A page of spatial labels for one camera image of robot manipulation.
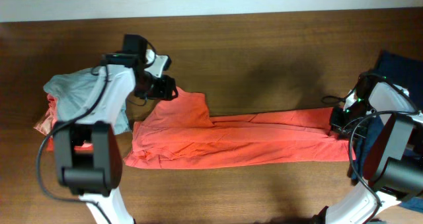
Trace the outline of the red soccer t-shirt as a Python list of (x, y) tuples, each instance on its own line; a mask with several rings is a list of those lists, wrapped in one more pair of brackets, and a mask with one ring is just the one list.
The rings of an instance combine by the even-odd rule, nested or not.
[(330, 130), (330, 108), (211, 117), (202, 93), (178, 90), (135, 122), (124, 162), (142, 169), (208, 169), (347, 161), (348, 142)]

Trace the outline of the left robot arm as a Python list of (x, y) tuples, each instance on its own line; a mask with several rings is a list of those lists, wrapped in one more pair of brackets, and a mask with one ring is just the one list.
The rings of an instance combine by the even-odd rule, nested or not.
[(103, 55), (82, 113), (53, 128), (58, 182), (97, 223), (135, 223), (119, 189), (123, 163), (113, 127), (131, 93), (145, 101), (178, 97), (175, 80), (164, 74), (170, 64), (143, 36), (125, 35), (121, 50)]

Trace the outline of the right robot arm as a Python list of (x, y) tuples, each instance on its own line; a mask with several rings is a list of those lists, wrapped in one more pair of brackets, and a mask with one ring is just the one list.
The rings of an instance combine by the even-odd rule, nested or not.
[(314, 215), (312, 223), (372, 223), (387, 208), (422, 197), (422, 111), (406, 89), (368, 71), (344, 98), (326, 96), (322, 101), (335, 105), (331, 130), (349, 139), (351, 163), (354, 138), (363, 135), (368, 120), (380, 118), (383, 129), (363, 169), (350, 166), (358, 180), (353, 190)]

